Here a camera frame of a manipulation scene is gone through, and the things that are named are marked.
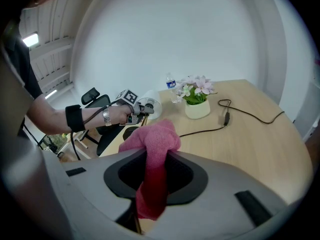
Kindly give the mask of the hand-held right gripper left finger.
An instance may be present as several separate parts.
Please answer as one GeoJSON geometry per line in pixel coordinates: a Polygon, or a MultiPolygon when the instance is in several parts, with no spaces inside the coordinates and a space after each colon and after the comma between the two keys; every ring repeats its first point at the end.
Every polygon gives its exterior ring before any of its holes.
{"type": "Polygon", "coordinates": [[[147,240],[138,233],[136,191],[120,180],[118,170],[144,153],[133,149],[96,159],[60,163],[42,153],[45,184],[51,191],[46,207],[56,214],[51,226],[57,240],[147,240]]]}

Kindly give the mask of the white table lamp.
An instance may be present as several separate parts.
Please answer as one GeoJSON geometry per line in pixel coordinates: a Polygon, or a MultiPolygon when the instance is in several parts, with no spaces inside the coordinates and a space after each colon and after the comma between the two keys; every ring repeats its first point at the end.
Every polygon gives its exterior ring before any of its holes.
{"type": "Polygon", "coordinates": [[[147,122],[150,120],[155,120],[160,117],[162,114],[162,104],[161,104],[161,99],[160,95],[157,91],[155,90],[149,90],[147,91],[142,97],[138,97],[138,101],[148,107],[153,107],[154,113],[153,114],[146,114],[140,123],[136,125],[126,125],[129,126],[123,133],[122,137],[123,140],[125,141],[126,139],[129,138],[129,136],[138,129],[138,127],[146,126],[147,122]]]}

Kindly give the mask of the white water dispenser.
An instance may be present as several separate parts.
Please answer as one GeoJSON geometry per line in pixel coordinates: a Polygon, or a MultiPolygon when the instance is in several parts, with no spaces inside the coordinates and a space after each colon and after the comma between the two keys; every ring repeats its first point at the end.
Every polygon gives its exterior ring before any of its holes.
{"type": "Polygon", "coordinates": [[[310,83],[303,105],[294,121],[302,140],[306,142],[318,127],[320,120],[320,88],[310,83]]]}

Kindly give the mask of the black mesh headrest office chair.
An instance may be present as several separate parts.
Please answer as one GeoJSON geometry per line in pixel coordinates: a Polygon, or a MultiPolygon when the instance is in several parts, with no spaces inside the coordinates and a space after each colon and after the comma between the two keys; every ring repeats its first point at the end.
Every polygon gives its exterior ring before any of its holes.
{"type": "MultiPolygon", "coordinates": [[[[111,101],[107,94],[101,95],[93,87],[81,97],[81,103],[85,106],[85,108],[100,108],[109,105],[111,101]]],[[[96,130],[101,135],[99,141],[89,136],[88,130],[85,132],[84,137],[94,144],[97,144],[96,154],[99,157],[111,144],[111,142],[117,137],[117,135],[122,131],[123,128],[124,126],[121,126],[119,124],[97,127],[96,130]]]]}

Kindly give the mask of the person's black clothing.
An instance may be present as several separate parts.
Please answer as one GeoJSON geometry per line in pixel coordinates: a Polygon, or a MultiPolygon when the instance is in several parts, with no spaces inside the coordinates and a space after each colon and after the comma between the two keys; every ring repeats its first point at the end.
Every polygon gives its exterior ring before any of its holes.
{"type": "Polygon", "coordinates": [[[24,88],[36,100],[43,96],[30,62],[30,50],[20,34],[21,12],[16,13],[6,26],[1,40],[10,62],[24,82],[24,88]]]}

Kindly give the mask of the person's left forearm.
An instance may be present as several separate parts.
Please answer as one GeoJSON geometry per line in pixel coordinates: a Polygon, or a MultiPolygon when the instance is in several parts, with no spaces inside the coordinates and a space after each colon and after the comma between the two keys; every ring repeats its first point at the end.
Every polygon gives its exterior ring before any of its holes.
{"type": "MultiPolygon", "coordinates": [[[[98,108],[84,108],[81,109],[81,116],[83,123],[88,120],[98,108]]],[[[40,105],[33,112],[32,122],[37,126],[39,130],[47,135],[56,135],[63,133],[70,133],[72,129],[67,124],[66,111],[62,109],[54,109],[49,104],[40,105]]],[[[102,111],[97,114],[93,119],[84,124],[84,129],[92,129],[96,127],[102,127],[105,125],[105,119],[102,115],[102,111]]]]}

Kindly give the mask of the clear water jug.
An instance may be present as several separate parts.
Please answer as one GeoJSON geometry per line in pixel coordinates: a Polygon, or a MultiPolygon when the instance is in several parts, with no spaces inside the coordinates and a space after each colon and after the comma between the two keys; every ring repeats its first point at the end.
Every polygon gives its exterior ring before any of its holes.
{"type": "Polygon", "coordinates": [[[320,86],[320,53],[315,46],[312,47],[312,63],[310,66],[310,79],[320,86]]]}

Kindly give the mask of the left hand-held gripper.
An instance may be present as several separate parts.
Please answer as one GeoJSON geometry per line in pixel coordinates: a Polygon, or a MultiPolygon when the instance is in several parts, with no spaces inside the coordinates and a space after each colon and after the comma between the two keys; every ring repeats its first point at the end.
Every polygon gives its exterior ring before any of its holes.
{"type": "Polygon", "coordinates": [[[117,105],[129,105],[131,108],[132,113],[127,117],[125,125],[137,125],[146,114],[150,115],[155,112],[152,106],[142,105],[138,98],[138,95],[130,89],[125,89],[115,99],[117,105]]]}

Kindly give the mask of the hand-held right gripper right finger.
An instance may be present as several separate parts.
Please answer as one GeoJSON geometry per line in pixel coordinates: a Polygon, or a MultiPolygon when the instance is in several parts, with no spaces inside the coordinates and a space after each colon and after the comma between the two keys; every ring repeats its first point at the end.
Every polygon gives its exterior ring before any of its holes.
{"type": "Polygon", "coordinates": [[[255,225],[237,200],[238,192],[250,191],[272,216],[287,207],[280,196],[236,166],[185,152],[179,156],[205,170],[207,186],[192,202],[167,206],[146,237],[218,240],[249,232],[255,225]]]}

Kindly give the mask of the person's left hand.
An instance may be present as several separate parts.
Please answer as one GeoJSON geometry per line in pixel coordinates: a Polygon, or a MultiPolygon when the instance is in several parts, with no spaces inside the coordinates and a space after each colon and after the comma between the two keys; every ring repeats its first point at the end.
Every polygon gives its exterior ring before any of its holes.
{"type": "Polygon", "coordinates": [[[110,106],[108,110],[112,125],[125,125],[127,123],[128,116],[132,113],[129,105],[110,106]]]}

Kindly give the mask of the pink cloth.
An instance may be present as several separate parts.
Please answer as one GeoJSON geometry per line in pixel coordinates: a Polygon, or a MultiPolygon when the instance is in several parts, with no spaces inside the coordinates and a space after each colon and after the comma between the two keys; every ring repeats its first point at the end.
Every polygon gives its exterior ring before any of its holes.
{"type": "Polygon", "coordinates": [[[180,137],[168,119],[139,127],[120,144],[119,152],[146,149],[144,179],[135,195],[140,219],[156,221],[165,210],[169,194],[165,161],[168,151],[177,151],[180,147],[180,137]]]}

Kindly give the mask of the clear water bottle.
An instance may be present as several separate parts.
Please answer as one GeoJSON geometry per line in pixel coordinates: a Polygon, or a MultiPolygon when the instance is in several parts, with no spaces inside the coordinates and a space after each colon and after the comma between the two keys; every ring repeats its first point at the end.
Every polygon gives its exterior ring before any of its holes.
{"type": "Polygon", "coordinates": [[[169,89],[169,93],[170,93],[170,99],[172,101],[173,104],[178,102],[177,99],[177,92],[176,92],[176,81],[175,79],[172,77],[171,73],[167,73],[166,74],[166,86],[169,89]]]}

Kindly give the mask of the dark frame window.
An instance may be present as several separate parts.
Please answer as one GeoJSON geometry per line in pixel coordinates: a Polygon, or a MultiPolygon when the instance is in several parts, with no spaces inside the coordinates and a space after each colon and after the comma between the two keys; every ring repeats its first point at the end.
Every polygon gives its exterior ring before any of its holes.
{"type": "Polygon", "coordinates": [[[67,143],[67,135],[64,133],[54,135],[46,134],[38,143],[42,150],[49,150],[58,155],[62,147],[67,143]]]}

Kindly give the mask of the pink flowers in cream pot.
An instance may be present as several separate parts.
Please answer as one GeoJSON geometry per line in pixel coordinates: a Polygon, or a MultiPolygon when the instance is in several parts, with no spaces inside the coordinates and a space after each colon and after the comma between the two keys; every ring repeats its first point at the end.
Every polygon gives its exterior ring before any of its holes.
{"type": "Polygon", "coordinates": [[[189,119],[197,120],[211,112],[208,96],[217,94],[214,83],[203,76],[188,75],[178,81],[173,94],[175,102],[184,102],[184,111],[189,119]]]}

